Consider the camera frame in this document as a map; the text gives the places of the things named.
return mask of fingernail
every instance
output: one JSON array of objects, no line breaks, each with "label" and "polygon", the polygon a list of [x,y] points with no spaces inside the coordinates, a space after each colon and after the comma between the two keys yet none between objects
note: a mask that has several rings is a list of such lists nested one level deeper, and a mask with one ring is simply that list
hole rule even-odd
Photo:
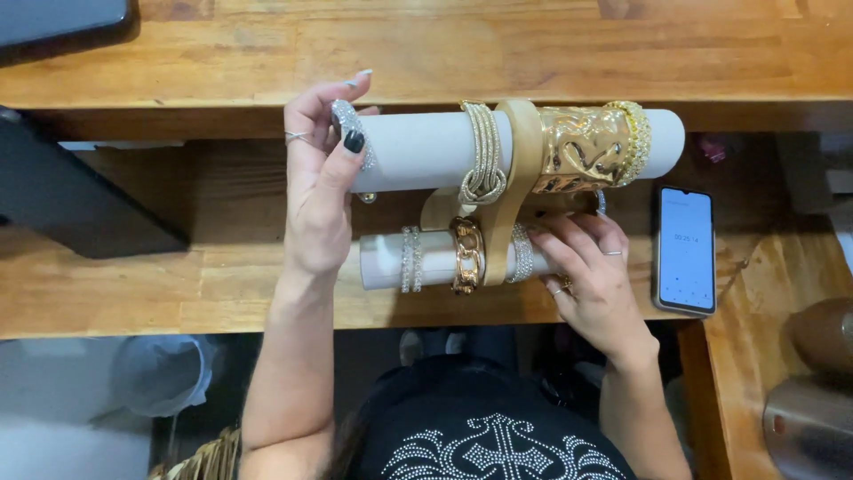
[{"label": "fingernail", "polygon": [[364,148],[364,134],[350,130],[344,139],[344,147],[354,154],[362,153],[362,149]]}]

